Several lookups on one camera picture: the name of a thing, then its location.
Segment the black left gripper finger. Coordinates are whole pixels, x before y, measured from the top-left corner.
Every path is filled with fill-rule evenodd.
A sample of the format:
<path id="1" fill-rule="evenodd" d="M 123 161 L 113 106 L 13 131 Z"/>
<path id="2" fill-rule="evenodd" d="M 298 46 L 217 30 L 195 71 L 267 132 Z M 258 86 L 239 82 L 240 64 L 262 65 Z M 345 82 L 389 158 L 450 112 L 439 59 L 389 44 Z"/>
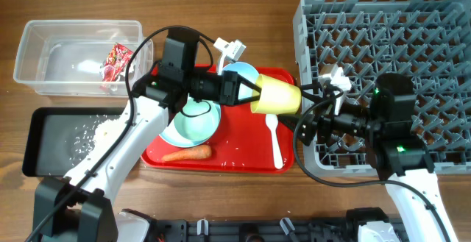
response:
<path id="1" fill-rule="evenodd" d="M 251 97 L 247 97 L 247 98 L 244 98 L 244 99 L 237 99 L 235 101 L 235 105 L 240 105 L 240 104 L 249 104 L 249 103 L 252 103 L 252 102 L 256 102 L 260 99 L 260 95 L 258 96 L 251 96 Z"/>
<path id="2" fill-rule="evenodd" d="M 244 78 L 242 75 L 238 75 L 238 84 L 240 85 L 245 85 L 246 87 L 256 90 L 256 91 L 261 91 L 261 88 L 258 87 L 256 84 L 250 82 L 248 79 Z"/>

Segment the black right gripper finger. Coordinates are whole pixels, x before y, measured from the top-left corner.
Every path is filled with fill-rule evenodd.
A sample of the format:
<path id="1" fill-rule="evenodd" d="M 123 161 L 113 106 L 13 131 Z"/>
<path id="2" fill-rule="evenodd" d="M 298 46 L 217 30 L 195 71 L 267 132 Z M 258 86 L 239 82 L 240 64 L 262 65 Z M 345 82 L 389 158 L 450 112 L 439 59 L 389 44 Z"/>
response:
<path id="1" fill-rule="evenodd" d="M 309 90 L 312 90 L 313 92 L 318 91 L 320 88 L 321 88 L 321 85 L 318 82 L 301 85 L 300 86 L 301 96 L 309 101 L 326 101 L 328 99 L 331 99 L 330 95 L 316 96 L 314 93 L 308 92 Z"/>
<path id="2" fill-rule="evenodd" d="M 280 114 L 277 116 L 278 121 L 292 132 L 300 122 L 301 115 L 299 114 Z"/>

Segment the light blue bowl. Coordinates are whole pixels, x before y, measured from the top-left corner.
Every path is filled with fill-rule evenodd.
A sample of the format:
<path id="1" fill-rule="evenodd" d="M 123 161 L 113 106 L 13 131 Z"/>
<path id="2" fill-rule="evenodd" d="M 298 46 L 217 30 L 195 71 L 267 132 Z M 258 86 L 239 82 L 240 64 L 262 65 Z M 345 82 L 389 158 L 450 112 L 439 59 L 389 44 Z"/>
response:
<path id="1" fill-rule="evenodd" d="M 238 75 L 249 80 L 252 84 L 255 84 L 259 75 L 255 67 L 245 62 L 235 62 L 227 64 L 225 67 L 223 67 L 221 75 L 223 75 L 225 71 L 234 71 Z"/>

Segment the yellow plastic cup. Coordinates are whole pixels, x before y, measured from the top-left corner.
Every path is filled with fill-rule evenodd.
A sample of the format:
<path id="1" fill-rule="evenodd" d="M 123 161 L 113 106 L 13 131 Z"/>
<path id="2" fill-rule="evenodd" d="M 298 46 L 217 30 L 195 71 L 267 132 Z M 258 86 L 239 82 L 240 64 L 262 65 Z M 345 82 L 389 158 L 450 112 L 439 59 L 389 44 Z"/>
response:
<path id="1" fill-rule="evenodd" d="M 259 100 L 250 103 L 252 113 L 260 114 L 294 114 L 301 105 L 301 91 L 292 84 L 259 74 L 255 84 L 261 92 L 254 90 L 253 96 Z"/>

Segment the green bowl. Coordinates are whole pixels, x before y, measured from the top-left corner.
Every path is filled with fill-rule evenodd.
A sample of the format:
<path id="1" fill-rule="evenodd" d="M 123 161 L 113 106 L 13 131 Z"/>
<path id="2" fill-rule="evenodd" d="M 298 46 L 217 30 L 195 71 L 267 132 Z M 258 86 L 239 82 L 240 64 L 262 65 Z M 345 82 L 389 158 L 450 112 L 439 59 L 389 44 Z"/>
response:
<path id="1" fill-rule="evenodd" d="M 211 101 L 189 99 L 182 111 L 173 119 L 177 133 L 191 142 L 203 142 L 218 129 L 221 108 Z"/>

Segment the red snack wrapper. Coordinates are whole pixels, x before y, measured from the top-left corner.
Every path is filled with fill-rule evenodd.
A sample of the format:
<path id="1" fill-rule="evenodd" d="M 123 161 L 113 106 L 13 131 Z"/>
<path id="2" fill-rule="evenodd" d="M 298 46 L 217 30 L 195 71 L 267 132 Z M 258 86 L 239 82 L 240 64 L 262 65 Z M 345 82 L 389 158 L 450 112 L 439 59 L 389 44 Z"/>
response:
<path id="1" fill-rule="evenodd" d="M 116 43 L 101 66 L 102 81 L 115 82 L 124 72 L 133 55 L 134 51 L 120 43 Z"/>

